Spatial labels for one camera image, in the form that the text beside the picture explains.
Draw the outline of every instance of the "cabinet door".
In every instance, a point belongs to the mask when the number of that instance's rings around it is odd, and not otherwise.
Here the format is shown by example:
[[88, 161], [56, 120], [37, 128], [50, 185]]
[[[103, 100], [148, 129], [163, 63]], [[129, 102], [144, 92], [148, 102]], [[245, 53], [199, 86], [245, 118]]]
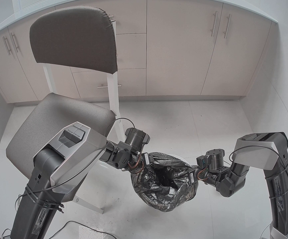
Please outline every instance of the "cabinet door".
[[7, 28], [0, 31], [0, 88], [9, 103], [38, 100], [13, 50]]
[[146, 33], [146, 0], [76, 0], [55, 6], [56, 9], [89, 5], [114, 15], [117, 34]]
[[[81, 98], [108, 97], [106, 73], [87, 71], [73, 73]], [[146, 94], [146, 69], [121, 69], [118, 70], [118, 95], [120, 97], [145, 96]]]
[[221, 9], [213, 0], [147, 0], [146, 95], [200, 95]]
[[[231, 20], [227, 38], [225, 31]], [[242, 96], [267, 40], [271, 20], [229, 4], [223, 5], [214, 53], [202, 95]]]
[[50, 66], [57, 94], [80, 98], [70, 67], [53, 64]]
[[118, 69], [146, 68], [146, 34], [117, 34]]
[[38, 100], [42, 100], [50, 91], [43, 71], [43, 66], [41, 63], [37, 63], [33, 56], [29, 31], [32, 23], [35, 22], [38, 17], [53, 10], [54, 7], [51, 7], [25, 17], [8, 26], [9, 33], [12, 35], [15, 44], [14, 47], [12, 47], [12, 51], [17, 54], [22, 69]]

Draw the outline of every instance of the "trash bag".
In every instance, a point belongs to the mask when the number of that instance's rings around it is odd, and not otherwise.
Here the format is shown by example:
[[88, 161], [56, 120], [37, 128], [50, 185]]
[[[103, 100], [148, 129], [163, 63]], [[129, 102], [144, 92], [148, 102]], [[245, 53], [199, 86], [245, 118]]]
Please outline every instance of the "trash bag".
[[149, 206], [162, 212], [170, 212], [193, 199], [198, 181], [191, 184], [190, 164], [167, 154], [152, 152], [154, 162], [140, 173], [131, 173], [134, 191]]

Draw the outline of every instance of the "brown leather cushion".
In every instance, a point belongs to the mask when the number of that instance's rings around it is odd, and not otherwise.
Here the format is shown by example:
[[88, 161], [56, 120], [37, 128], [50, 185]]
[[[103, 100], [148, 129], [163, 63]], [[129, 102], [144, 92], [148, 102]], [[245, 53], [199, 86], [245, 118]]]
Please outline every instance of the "brown leather cushion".
[[67, 7], [42, 15], [30, 27], [30, 44], [37, 63], [111, 74], [118, 69], [112, 22], [96, 7]]

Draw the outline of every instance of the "white floor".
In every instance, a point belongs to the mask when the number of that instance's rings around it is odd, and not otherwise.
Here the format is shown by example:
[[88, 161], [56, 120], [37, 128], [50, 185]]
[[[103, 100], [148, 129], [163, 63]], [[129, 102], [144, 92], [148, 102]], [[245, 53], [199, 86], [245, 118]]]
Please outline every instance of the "white floor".
[[[98, 105], [109, 107], [108, 103]], [[11, 228], [14, 201], [23, 193], [25, 178], [6, 158], [6, 147], [34, 106], [15, 107], [0, 144], [0, 234]], [[238, 137], [251, 133], [239, 101], [143, 101], [121, 102], [123, 117], [151, 137], [145, 151], [173, 153], [196, 164], [207, 150], [223, 148], [225, 160]], [[124, 128], [130, 127], [124, 122]], [[115, 135], [109, 136], [116, 141]], [[98, 162], [89, 172], [77, 195], [104, 208], [98, 214], [76, 203], [65, 204], [45, 238], [67, 221], [75, 220], [113, 233], [117, 238], [244, 238], [257, 239], [271, 222], [270, 201], [263, 171], [251, 168], [245, 187], [224, 198], [210, 185], [199, 184], [194, 199], [169, 213], [147, 206], [134, 192], [130, 174]], [[55, 238], [110, 239], [77, 224], [69, 224]]]

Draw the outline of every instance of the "drawer handle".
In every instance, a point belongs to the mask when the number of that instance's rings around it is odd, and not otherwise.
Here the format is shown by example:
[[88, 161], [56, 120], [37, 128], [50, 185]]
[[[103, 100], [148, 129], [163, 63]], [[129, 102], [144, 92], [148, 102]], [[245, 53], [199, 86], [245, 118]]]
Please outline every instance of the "drawer handle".
[[103, 84], [99, 87], [97, 87], [98, 89], [107, 89], [108, 86], [103, 86]]
[[231, 20], [231, 14], [229, 14], [229, 17], [227, 16], [227, 18], [228, 18], [229, 20], [228, 20], [228, 24], [227, 24], [226, 31], [224, 31], [224, 33], [225, 33], [224, 38], [225, 38], [225, 39], [227, 39], [227, 35], [228, 35], [228, 30], [229, 30], [229, 25], [230, 25], [230, 20]]
[[16, 45], [15, 39], [13, 38], [14, 36], [15, 35], [10, 32], [10, 39], [11, 39], [13, 48], [14, 48], [15, 52], [18, 53], [19, 46]]
[[216, 13], [214, 13], [214, 16], [215, 16], [215, 21], [214, 21], [214, 26], [212, 27], [211, 31], [211, 36], [213, 37], [214, 34], [215, 34], [215, 29], [216, 29], [216, 24], [217, 24], [217, 17], [218, 17], [218, 11], [216, 11]]
[[7, 40], [7, 38], [5, 38], [5, 37], [3, 36], [3, 43], [5, 44], [6, 49], [7, 49], [7, 51], [8, 51], [8, 56], [10, 56], [11, 49], [8, 48], [6, 40]]

